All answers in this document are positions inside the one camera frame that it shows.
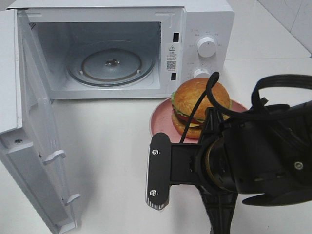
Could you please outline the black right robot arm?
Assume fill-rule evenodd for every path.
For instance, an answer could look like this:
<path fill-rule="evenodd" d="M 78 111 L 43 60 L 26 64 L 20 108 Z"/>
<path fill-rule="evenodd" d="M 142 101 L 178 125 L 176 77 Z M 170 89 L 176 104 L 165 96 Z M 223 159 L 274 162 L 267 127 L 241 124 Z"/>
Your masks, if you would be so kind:
<path fill-rule="evenodd" d="M 195 171 L 214 234 L 228 234 L 239 194 L 253 206 L 285 206 L 312 199 L 312 104 L 265 108 L 265 119 L 241 114 L 219 121 L 209 111 L 195 154 Z"/>

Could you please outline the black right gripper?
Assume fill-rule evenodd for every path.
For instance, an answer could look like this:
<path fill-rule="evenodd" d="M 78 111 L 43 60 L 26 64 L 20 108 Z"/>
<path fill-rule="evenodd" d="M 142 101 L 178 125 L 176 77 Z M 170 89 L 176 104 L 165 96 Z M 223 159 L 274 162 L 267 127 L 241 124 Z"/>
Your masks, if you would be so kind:
<path fill-rule="evenodd" d="M 195 144 L 195 173 L 202 202 L 211 224 L 211 234 L 230 234 L 238 197 L 227 159 L 220 124 L 229 118 L 215 107 L 205 111 L 206 119 Z"/>

